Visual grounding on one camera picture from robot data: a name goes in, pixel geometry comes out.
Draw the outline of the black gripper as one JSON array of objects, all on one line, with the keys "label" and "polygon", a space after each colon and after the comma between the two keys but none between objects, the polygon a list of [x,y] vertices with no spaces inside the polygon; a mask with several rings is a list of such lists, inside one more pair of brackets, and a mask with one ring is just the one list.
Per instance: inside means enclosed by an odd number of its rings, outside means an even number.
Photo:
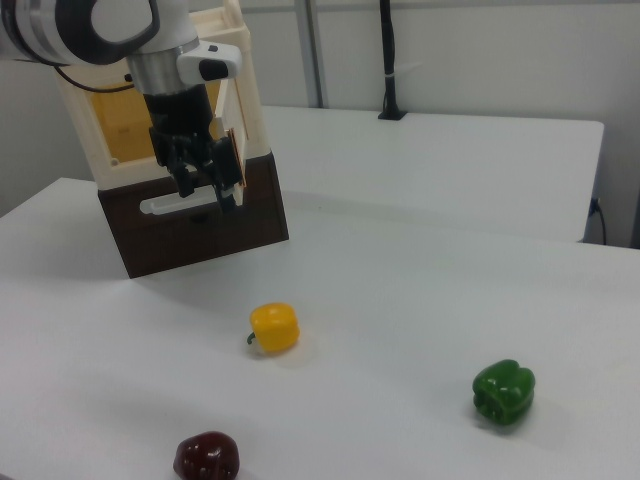
[{"label": "black gripper", "polygon": [[151,143],[159,165],[171,171],[181,198],[194,193],[188,167],[201,169],[211,180],[223,213],[235,209],[233,191],[241,168],[230,138],[214,141],[213,120],[204,85],[166,95],[143,95],[151,118]]}]

